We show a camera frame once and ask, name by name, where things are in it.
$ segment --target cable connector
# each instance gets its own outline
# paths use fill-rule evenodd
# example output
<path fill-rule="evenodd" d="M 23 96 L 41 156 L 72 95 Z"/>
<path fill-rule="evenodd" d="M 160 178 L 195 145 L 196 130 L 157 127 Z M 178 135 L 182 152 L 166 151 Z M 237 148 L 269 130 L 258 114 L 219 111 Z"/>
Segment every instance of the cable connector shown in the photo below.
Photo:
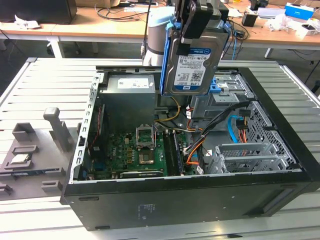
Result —
<path fill-rule="evenodd" d="M 248 129 L 248 125 L 245 124 L 245 120 L 244 119 L 237 119 L 235 120 L 235 126 L 239 129 L 239 130 L 246 130 Z"/>
<path fill-rule="evenodd" d="M 250 116 L 251 116 L 251 110 L 248 110 L 248 109 L 239 109 L 239 116 L 250 118 Z"/>

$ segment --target hard drive label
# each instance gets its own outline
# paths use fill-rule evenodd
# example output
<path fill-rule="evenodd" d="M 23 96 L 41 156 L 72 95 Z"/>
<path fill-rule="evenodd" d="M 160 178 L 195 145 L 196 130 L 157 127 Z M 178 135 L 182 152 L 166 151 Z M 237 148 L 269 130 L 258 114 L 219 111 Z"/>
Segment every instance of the hard drive label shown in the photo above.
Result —
<path fill-rule="evenodd" d="M 188 56 L 180 55 L 174 86 L 180 90 L 194 90 L 201 86 L 206 71 L 204 62 L 210 55 L 210 48 L 190 48 Z"/>

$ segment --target cable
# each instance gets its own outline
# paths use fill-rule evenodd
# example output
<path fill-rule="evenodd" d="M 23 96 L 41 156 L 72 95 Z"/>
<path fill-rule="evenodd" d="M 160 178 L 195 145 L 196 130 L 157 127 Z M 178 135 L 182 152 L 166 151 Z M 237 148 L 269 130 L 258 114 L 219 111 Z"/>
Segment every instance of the cable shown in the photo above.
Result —
<path fill-rule="evenodd" d="M 297 50 L 294 50 L 294 49 L 289 49 L 290 51 L 293 51 L 295 55 L 297 55 L 299 58 L 305 60 L 305 61 L 308 61 L 308 62 L 311 62 L 311 61 L 317 61 L 317 60 L 312 60 L 312 59 L 305 59 L 304 57 L 300 56 L 298 53 L 297 53 Z"/>
<path fill-rule="evenodd" d="M 0 29 L 0 32 L 16 47 L 16 49 L 19 50 L 19 52 L 25 57 L 27 58 L 27 55 L 14 43 L 14 41 L 12 39 L 10 39 L 2 29 Z"/>
<path fill-rule="evenodd" d="M 179 105 L 178 101 L 172 96 L 171 99 L 175 102 L 178 110 L 176 111 L 176 114 L 172 117 L 169 117 L 169 118 L 164 118 L 164 119 L 156 119 L 154 120 L 155 122 L 167 122 L 167 121 L 171 121 L 171 120 L 174 120 L 176 119 L 178 116 L 179 116 L 179 113 L 180 113 L 180 108 L 181 106 Z"/>
<path fill-rule="evenodd" d="M 147 14 L 146 14 L 145 28 L 144 28 L 144 36 L 143 36 L 144 52 L 146 52 L 146 45 L 147 45 L 147 30 L 148 30 L 148 22 L 149 22 L 149 13 L 150 13 L 151 1 L 152 0 L 149 0 L 148 11 L 147 11 Z"/>
<path fill-rule="evenodd" d="M 96 142 L 96 140 L 97 140 L 97 138 L 99 137 L 99 131 L 100 131 L 100 115 L 101 115 L 101 107 L 99 107 L 99 114 L 98 114 L 98 128 L 97 128 L 97 132 L 96 132 L 96 135 L 95 135 L 95 137 L 94 137 L 94 140 L 93 140 L 93 142 L 90 144 L 90 146 L 89 146 L 89 150 L 93 147 L 93 145 L 95 144 L 95 142 Z"/>
<path fill-rule="evenodd" d="M 312 52 L 310 52 L 310 53 L 303 53 L 303 52 L 300 52 L 300 51 L 295 50 L 295 49 L 294 49 L 294 51 L 296 51 L 297 53 L 303 54 L 303 55 L 311 55 L 311 54 L 314 54 L 317 50 L 314 50 L 314 51 L 312 51 Z"/>
<path fill-rule="evenodd" d="M 227 54 L 232 42 L 234 41 L 234 35 L 232 34 L 232 39 L 231 39 L 231 42 L 229 43 L 229 46 L 226 48 L 226 50 L 224 51 L 224 54 L 222 56 L 222 58 L 224 58 L 224 56 Z"/>
<path fill-rule="evenodd" d="M 231 116 L 229 116 L 229 118 L 228 118 L 228 122 L 227 122 L 227 126 L 228 126 L 228 131 L 229 131 L 229 134 L 230 134 L 230 136 L 231 136 L 231 139 L 232 139 L 232 141 L 235 143 L 235 144 L 237 144 L 238 143 L 238 140 L 237 140 L 237 138 L 236 138 L 236 135 L 235 135 L 235 133 L 234 133 L 234 131 L 233 131 L 233 129 L 232 129 L 232 126 L 231 126 L 231 120 L 232 119 L 242 119 L 242 117 L 239 117 L 239 116 L 237 116 L 237 115 L 231 115 Z"/>
<path fill-rule="evenodd" d="M 306 78 L 306 80 L 304 81 L 304 84 L 306 84 L 309 80 L 309 78 L 311 77 L 312 73 L 316 70 L 317 66 L 319 65 L 320 60 L 316 63 L 316 65 L 313 67 L 313 69 L 311 70 L 311 72 L 309 73 L 308 77 Z"/>
<path fill-rule="evenodd" d="M 198 165 L 199 163 L 196 162 L 196 161 L 190 161 L 190 159 L 192 158 L 192 155 L 194 154 L 194 152 L 197 150 L 198 147 L 201 146 L 201 144 L 203 144 L 205 142 L 205 140 L 201 141 L 193 150 L 192 152 L 189 154 L 189 157 L 188 159 L 186 160 L 186 164 L 187 165 L 191 165 L 191 164 L 194 164 L 194 165 Z"/>
<path fill-rule="evenodd" d="M 170 116 L 169 116 L 169 112 L 166 113 L 166 117 L 169 119 Z M 170 123 L 172 123 L 174 125 L 175 128 L 179 129 L 179 126 L 175 123 L 175 121 L 173 120 L 170 120 Z"/>
<path fill-rule="evenodd" d="M 239 130 L 238 130 L 238 132 L 239 132 L 239 139 L 240 139 L 241 143 L 243 143 L 243 142 L 244 142 L 244 140 L 242 139 L 242 133 L 241 133 L 241 130 L 239 129 Z"/>
<path fill-rule="evenodd" d="M 232 21 L 232 20 L 228 20 L 228 21 L 229 21 L 230 23 L 233 23 L 233 24 L 238 25 L 239 27 L 241 27 L 242 29 L 244 29 L 245 32 L 246 32 L 246 34 L 244 34 L 243 38 L 237 37 L 236 39 L 238 39 L 238 40 L 241 41 L 241 40 L 247 40 L 247 39 L 249 38 L 250 34 L 249 34 L 248 30 L 247 30 L 244 26 L 241 26 L 239 23 L 236 23 L 236 22 L 234 22 L 234 21 Z"/>
<path fill-rule="evenodd" d="M 12 46 L 12 49 L 11 49 L 11 51 L 10 51 L 10 53 L 9 53 L 8 62 L 10 62 L 10 57 L 11 57 L 11 54 L 12 54 L 12 52 L 14 51 L 14 49 L 15 49 L 15 45 Z"/>
<path fill-rule="evenodd" d="M 250 103 L 251 101 L 243 101 L 227 107 L 224 111 L 218 114 L 204 127 L 204 129 L 200 133 L 200 137 L 198 138 L 198 140 L 189 145 L 184 152 L 187 153 L 188 151 L 193 149 L 197 144 L 199 144 L 202 140 L 204 141 L 206 136 L 209 134 L 210 130 L 212 130 L 216 125 L 225 120 L 232 111 L 238 108 L 248 107 Z"/>
<path fill-rule="evenodd" d="M 198 149 L 196 150 L 196 156 L 198 158 L 198 163 L 199 163 L 199 167 L 203 170 L 205 170 L 205 159 L 204 159 L 204 155 L 203 155 L 203 146 L 199 146 Z"/>
<path fill-rule="evenodd" d="M 237 48 L 237 33 L 236 33 L 236 32 L 234 32 L 234 35 L 235 35 L 235 39 L 234 39 L 234 48 L 233 48 L 233 54 L 232 54 L 232 59 L 231 59 L 231 60 L 233 60 L 233 59 L 234 59 L 234 57 L 235 57 L 235 53 L 236 53 L 236 48 Z"/>
<path fill-rule="evenodd" d="M 193 111 L 194 110 L 194 108 L 192 107 L 192 108 L 190 108 L 189 110 L 187 110 L 188 112 L 191 112 L 191 111 Z M 189 119 L 187 122 L 186 122 L 186 128 L 188 129 L 188 130 L 190 130 L 190 131 L 196 131 L 196 129 L 195 128 L 191 128 L 190 127 L 190 122 L 191 122 L 191 119 Z"/>
<path fill-rule="evenodd" d="M 190 131 L 190 130 L 186 130 L 183 128 L 175 128 L 175 127 L 169 127 L 167 125 L 165 125 L 163 122 L 157 121 L 157 124 L 159 124 L 160 126 L 162 126 L 165 129 L 169 129 L 169 130 L 176 130 L 176 131 L 182 131 L 182 132 L 187 132 L 187 133 L 194 133 L 195 131 Z"/>
<path fill-rule="evenodd" d="M 134 16 L 139 16 L 139 15 L 142 15 L 142 14 L 146 14 L 145 12 L 140 12 L 140 13 L 136 13 L 136 14 L 132 14 L 132 15 L 129 15 L 129 16 L 122 16 L 122 17 L 108 17 L 109 14 L 117 14 L 119 12 L 122 12 L 124 11 L 124 9 L 122 10 L 119 10 L 119 11 L 116 11 L 116 12 L 111 12 L 108 8 L 106 7 L 103 7 L 99 10 L 97 10 L 97 4 L 99 4 L 100 2 L 97 2 L 95 5 L 94 5 L 94 10 L 96 12 L 96 14 L 103 18 L 103 19 L 107 19 L 107 20 L 110 20 L 110 21 L 115 21 L 115 22 L 131 22 L 131 21 L 138 21 L 137 18 L 134 18 Z M 100 12 L 102 10 L 105 10 L 107 9 L 107 14 L 106 16 L 104 16 L 103 14 L 101 14 Z"/>
<path fill-rule="evenodd" d="M 247 143 L 247 137 L 246 137 L 246 130 L 242 130 L 242 136 L 243 136 L 243 141 L 246 144 Z"/>

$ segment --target black cable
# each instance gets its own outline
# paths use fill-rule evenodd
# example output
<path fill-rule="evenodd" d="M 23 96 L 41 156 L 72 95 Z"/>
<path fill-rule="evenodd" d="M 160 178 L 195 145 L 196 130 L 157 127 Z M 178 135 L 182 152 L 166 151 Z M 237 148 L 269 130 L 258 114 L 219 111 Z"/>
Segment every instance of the black cable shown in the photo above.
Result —
<path fill-rule="evenodd" d="M 300 52 L 300 51 L 298 51 L 298 50 L 295 50 L 296 52 L 298 52 L 298 53 L 300 53 L 300 54 L 303 54 L 303 55 L 311 55 L 311 54 L 314 54 L 317 50 L 314 50 L 314 51 L 312 51 L 312 52 L 310 52 L 310 53 L 303 53 L 303 52 Z"/>
<path fill-rule="evenodd" d="M 221 123 L 223 120 L 225 120 L 228 115 L 239 108 L 244 108 L 244 107 L 248 107 L 249 104 L 251 103 L 251 101 L 243 101 L 243 102 L 239 102 L 236 103 L 234 105 L 231 105 L 229 107 L 227 107 L 224 111 L 222 111 L 221 113 L 219 113 L 215 118 L 213 118 L 201 131 L 199 138 L 197 141 L 195 141 L 194 143 L 192 143 L 190 146 L 188 146 L 186 148 L 187 151 L 193 149 L 195 146 L 197 146 L 201 141 L 203 141 L 206 136 L 209 134 L 210 130 L 212 130 L 213 128 L 215 128 L 216 125 L 218 125 L 219 123 Z"/>
<path fill-rule="evenodd" d="M 204 159 L 202 145 L 197 148 L 196 155 L 197 155 L 197 158 L 198 158 L 199 167 L 203 170 L 203 173 L 204 173 L 205 172 L 205 159 Z"/>
<path fill-rule="evenodd" d="M 2 31 L 2 29 L 0 29 L 0 32 L 16 47 L 16 49 L 19 50 L 19 52 L 27 58 L 27 55 L 14 43 L 14 41 L 12 39 L 10 39 L 5 33 L 4 31 Z"/>
<path fill-rule="evenodd" d="M 222 58 L 224 58 L 224 56 L 225 56 L 226 54 L 228 54 L 227 52 L 228 52 L 228 50 L 229 50 L 229 48 L 230 48 L 230 46 L 231 46 L 231 44 L 232 44 L 233 41 L 234 41 L 234 35 L 232 34 L 231 42 L 230 42 L 229 46 L 226 48 L 226 50 L 225 50 Z"/>
<path fill-rule="evenodd" d="M 110 20 L 110 21 L 115 21 L 115 22 L 132 22 L 132 21 L 138 21 L 139 19 L 135 19 L 134 16 L 139 16 L 139 15 L 142 15 L 142 14 L 146 14 L 145 12 L 140 12 L 140 13 L 136 13 L 136 14 L 132 14 L 132 15 L 129 15 L 129 16 L 122 16 L 122 17 L 108 17 L 109 14 L 116 14 L 116 13 L 119 13 L 119 12 L 122 12 L 124 11 L 124 9 L 122 10 L 119 10 L 119 11 L 116 11 L 116 12 L 111 12 L 108 8 L 106 7 L 103 7 L 99 10 L 97 10 L 97 3 L 94 5 L 94 9 L 95 9 L 95 12 L 96 14 L 103 18 L 103 19 L 107 19 L 107 20 Z M 107 14 L 106 16 L 104 16 L 103 14 L 101 14 L 100 12 L 102 10 L 105 10 L 107 9 Z"/>
<path fill-rule="evenodd" d="M 169 119 L 170 116 L 169 116 L 169 112 L 166 113 L 166 117 Z M 170 122 L 174 125 L 175 128 L 179 129 L 180 127 L 175 123 L 174 120 L 170 120 Z"/>
<path fill-rule="evenodd" d="M 316 68 L 318 67 L 320 63 L 320 60 L 316 63 L 316 65 L 313 67 L 313 69 L 311 70 L 311 72 L 309 73 L 309 76 L 306 78 L 306 80 L 304 81 L 304 84 L 306 84 L 309 80 L 309 78 L 311 77 L 312 73 L 316 70 Z"/>
<path fill-rule="evenodd" d="M 301 58 L 301 59 L 303 59 L 303 60 L 305 60 L 305 61 L 308 61 L 308 62 L 317 61 L 317 60 L 305 59 L 304 57 L 300 56 L 300 55 L 296 52 L 296 50 L 294 50 L 294 49 L 290 49 L 290 50 L 293 51 L 294 54 L 297 55 L 299 58 Z"/>
<path fill-rule="evenodd" d="M 247 30 L 244 26 L 241 26 L 239 23 L 236 23 L 236 22 L 234 22 L 234 21 L 232 21 L 232 20 L 229 20 L 229 22 L 238 25 L 239 27 L 241 27 L 242 29 L 244 29 L 245 32 L 246 32 L 246 35 L 243 36 L 243 38 L 236 36 L 236 39 L 238 39 L 238 40 L 241 41 L 241 40 L 246 40 L 246 39 L 249 38 L 250 34 L 249 34 L 248 30 Z"/>
<path fill-rule="evenodd" d="M 151 1 L 152 1 L 152 0 L 149 0 L 148 11 L 147 11 L 147 14 L 146 14 L 146 22 L 145 22 L 144 37 L 143 37 L 144 49 L 146 49 L 146 44 L 147 44 L 147 29 L 148 29 L 148 22 L 149 22 L 149 13 L 150 13 L 150 8 L 151 8 Z"/>

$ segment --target orange cable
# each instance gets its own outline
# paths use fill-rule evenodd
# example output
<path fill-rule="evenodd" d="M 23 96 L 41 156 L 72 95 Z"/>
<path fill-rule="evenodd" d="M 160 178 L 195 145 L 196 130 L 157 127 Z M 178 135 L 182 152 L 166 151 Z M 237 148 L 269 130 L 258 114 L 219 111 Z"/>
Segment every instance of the orange cable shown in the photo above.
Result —
<path fill-rule="evenodd" d="M 194 154 L 194 152 L 197 150 L 197 148 L 200 147 L 201 144 L 204 143 L 205 140 L 201 141 L 193 150 L 192 152 L 189 154 L 189 157 L 188 159 L 186 160 L 186 164 L 189 165 L 189 164 L 196 164 L 198 165 L 199 163 L 197 161 L 190 161 L 190 159 L 192 158 L 192 155 Z"/>

